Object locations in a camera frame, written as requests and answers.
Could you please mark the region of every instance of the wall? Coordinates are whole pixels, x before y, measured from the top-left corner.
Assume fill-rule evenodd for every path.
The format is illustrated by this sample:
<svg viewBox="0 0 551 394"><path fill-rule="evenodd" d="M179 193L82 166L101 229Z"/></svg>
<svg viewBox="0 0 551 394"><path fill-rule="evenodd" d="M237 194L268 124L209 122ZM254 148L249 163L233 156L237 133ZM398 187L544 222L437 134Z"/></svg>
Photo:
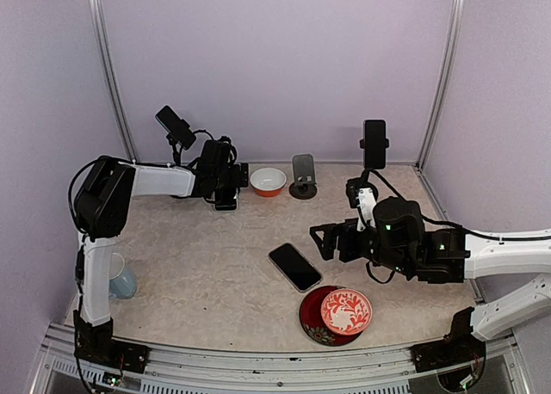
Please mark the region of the wall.
<svg viewBox="0 0 551 394"><path fill-rule="evenodd" d="M489 231L551 226L551 0L467 0L426 174L448 215ZM483 281L489 299L527 277ZM549 392L551 316L515 335L537 393Z"/></svg>
<svg viewBox="0 0 551 394"><path fill-rule="evenodd" d="M0 36L0 387L18 393L75 292L69 181L122 149L87 0L0 0Z"/></svg>
<svg viewBox="0 0 551 394"><path fill-rule="evenodd" d="M169 104L247 160L360 162L362 121L383 118L389 161L415 162L452 1L103 0L140 159L170 160Z"/></svg>

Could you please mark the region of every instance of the white bowl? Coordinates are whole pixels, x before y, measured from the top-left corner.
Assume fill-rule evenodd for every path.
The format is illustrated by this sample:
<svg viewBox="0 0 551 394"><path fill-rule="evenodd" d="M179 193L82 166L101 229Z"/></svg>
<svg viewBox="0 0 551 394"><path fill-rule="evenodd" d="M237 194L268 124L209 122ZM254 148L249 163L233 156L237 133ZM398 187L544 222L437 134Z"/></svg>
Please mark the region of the white bowl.
<svg viewBox="0 0 551 394"><path fill-rule="evenodd" d="M263 168L251 175L250 182L261 196L276 196L285 186L287 177L279 169Z"/></svg>

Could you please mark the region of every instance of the phone holder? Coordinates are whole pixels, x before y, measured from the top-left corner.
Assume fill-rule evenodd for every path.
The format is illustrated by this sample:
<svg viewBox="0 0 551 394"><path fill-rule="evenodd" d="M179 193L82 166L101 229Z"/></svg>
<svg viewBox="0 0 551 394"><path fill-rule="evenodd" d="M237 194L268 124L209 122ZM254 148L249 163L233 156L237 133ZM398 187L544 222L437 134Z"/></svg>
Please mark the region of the phone holder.
<svg viewBox="0 0 551 394"><path fill-rule="evenodd" d="M294 182L289 186L289 193L296 199L313 198L316 188L316 174L313 167L313 156L310 154L293 156Z"/></svg>

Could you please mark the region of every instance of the mug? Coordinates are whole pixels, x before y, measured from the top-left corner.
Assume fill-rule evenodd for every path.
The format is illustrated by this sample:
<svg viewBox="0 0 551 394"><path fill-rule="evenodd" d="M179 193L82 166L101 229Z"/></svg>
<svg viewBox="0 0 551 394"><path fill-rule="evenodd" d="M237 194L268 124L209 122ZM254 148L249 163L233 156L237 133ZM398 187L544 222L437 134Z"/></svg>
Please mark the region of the mug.
<svg viewBox="0 0 551 394"><path fill-rule="evenodd" d="M138 289L138 281L121 254L111 255L109 267L109 299L130 299Z"/></svg>

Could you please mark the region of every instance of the table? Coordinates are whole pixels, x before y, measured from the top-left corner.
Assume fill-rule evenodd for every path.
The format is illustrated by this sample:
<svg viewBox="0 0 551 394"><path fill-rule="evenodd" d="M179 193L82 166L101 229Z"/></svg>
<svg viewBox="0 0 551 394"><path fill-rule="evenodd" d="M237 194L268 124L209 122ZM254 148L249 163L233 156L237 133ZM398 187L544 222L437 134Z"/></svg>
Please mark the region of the table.
<svg viewBox="0 0 551 394"><path fill-rule="evenodd" d="M272 164L292 181L290 164ZM251 172L260 165L251 165ZM344 193L359 165L317 164L318 194L297 200L285 188L275 198L244 189L236 212L214 212L200 199L135 198L116 252L127 259L139 289L134 298L111 302L115 335L180 347L248 352L312 352L385 347L439 338L457 311L474 305L468 284L428 285L396 275L373 282L365 260L323 261L310 226L357 217ZM406 198L436 217L414 170L388 166L381 172ZM390 195L372 175L380 198ZM302 330L297 292L268 259L292 243L323 275L321 286L364 293L373 306L369 328L343 348L328 348ZM386 278L388 270L374 269Z"/></svg>

